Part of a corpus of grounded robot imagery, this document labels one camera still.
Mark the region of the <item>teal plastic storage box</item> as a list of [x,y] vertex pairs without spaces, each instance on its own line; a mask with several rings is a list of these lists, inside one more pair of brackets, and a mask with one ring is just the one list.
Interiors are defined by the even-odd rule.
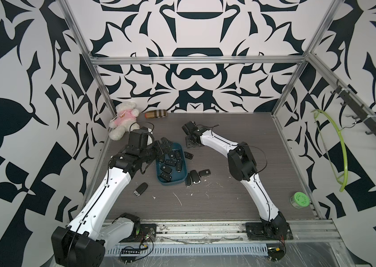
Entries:
[[184,151],[179,143],[173,143],[170,153],[156,160],[156,173],[158,181],[164,186],[185,182],[188,171]]

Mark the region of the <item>black car key box front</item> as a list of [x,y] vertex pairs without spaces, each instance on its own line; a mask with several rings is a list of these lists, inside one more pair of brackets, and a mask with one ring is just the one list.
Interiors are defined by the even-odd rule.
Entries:
[[172,180],[172,176],[170,174],[167,174],[165,172],[161,172],[160,173],[160,178],[164,181],[164,182],[171,182]]

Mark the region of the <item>black flip key silver end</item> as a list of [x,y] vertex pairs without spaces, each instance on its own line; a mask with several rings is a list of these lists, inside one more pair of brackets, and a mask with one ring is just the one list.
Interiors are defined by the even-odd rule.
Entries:
[[191,177],[191,174],[187,174],[187,177],[185,179],[185,186],[187,188],[191,187],[192,185],[192,177]]

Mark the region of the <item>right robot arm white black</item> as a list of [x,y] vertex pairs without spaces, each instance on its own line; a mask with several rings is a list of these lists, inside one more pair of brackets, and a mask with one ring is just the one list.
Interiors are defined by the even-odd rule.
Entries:
[[194,146],[208,146],[228,159],[230,174],[242,183],[256,205],[263,225],[263,235],[269,239],[288,239],[290,227],[266,192],[249,145],[225,139],[210,127],[193,121],[184,124],[182,129]]

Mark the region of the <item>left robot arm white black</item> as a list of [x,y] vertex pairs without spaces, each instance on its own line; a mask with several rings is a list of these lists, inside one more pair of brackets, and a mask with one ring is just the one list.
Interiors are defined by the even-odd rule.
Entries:
[[51,236],[54,259],[64,267],[98,267],[107,250],[135,235],[138,218],[123,214],[107,227],[103,223],[124,188],[142,168],[171,151],[166,138],[142,144],[136,138],[114,155],[101,185],[81,212],[65,227],[57,227]]

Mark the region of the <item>brown checkered pouch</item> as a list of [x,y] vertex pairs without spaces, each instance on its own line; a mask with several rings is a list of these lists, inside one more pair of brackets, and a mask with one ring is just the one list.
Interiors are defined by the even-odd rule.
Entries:
[[159,110],[152,110],[145,113],[146,119],[160,119],[165,118],[168,115],[166,110],[159,109]]

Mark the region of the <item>white teddy bear pink shirt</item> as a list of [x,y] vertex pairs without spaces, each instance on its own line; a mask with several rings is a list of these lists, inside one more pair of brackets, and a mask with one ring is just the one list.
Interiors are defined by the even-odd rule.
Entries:
[[137,130],[140,128],[137,123],[137,117],[140,111],[137,109],[135,102],[122,102],[116,106],[116,117],[110,123],[111,129],[109,137],[111,140],[117,141],[122,139],[126,132]]

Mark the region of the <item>black connector block left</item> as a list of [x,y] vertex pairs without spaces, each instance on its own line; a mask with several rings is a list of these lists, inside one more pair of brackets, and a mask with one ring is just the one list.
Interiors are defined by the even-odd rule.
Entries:
[[140,249],[135,249],[133,247],[124,247],[120,250],[119,257],[122,262],[131,263],[135,261],[141,255]]

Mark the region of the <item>black connector block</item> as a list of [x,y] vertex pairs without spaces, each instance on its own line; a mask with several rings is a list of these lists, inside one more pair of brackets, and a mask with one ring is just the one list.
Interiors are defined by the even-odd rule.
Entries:
[[268,259],[274,262],[280,261],[286,255],[286,250],[279,247],[269,247],[267,252]]
[[140,249],[135,249],[133,247],[124,247],[120,250],[119,257],[122,262],[131,263],[135,261],[141,255]]

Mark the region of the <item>green tape roll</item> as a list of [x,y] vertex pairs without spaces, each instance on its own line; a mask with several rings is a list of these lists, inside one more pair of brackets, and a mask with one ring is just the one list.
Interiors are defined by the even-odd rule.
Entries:
[[310,198],[303,192],[296,192],[290,198],[290,204],[295,209],[303,209],[310,205]]

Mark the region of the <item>black connector block right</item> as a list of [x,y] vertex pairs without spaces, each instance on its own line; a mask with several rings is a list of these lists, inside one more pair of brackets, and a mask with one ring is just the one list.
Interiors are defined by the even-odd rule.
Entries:
[[274,262],[280,261],[286,255],[286,250],[279,247],[269,247],[267,252],[268,259]]

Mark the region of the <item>green plastic hanger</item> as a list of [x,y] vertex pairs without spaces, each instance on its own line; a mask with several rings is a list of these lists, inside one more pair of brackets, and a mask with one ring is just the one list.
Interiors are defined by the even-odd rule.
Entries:
[[[318,130],[318,135],[321,138],[322,147],[325,150],[325,157],[328,159],[335,180],[340,185],[340,192],[344,192],[349,181],[349,162],[348,162],[348,150],[345,144],[342,130],[339,128],[333,118],[324,110],[314,109],[312,112],[313,118]],[[319,116],[322,115],[326,118],[326,122],[331,125],[335,130],[335,135],[339,141],[336,143],[339,147],[333,146],[332,148],[327,146],[325,141],[325,135],[322,133],[324,130],[324,123],[320,122]]]

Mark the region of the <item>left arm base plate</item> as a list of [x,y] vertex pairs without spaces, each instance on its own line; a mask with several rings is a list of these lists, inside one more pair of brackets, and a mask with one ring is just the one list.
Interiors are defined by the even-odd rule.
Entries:
[[131,242],[141,243],[143,241],[153,241],[156,240],[157,234],[157,224],[140,224],[139,230],[137,230],[137,235],[131,239]]

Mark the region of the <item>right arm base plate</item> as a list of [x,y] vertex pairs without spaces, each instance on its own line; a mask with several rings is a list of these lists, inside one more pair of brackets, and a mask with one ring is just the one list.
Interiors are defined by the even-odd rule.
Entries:
[[249,240],[293,240],[294,236],[290,225],[286,222],[281,225],[264,224],[261,222],[247,222],[246,234]]

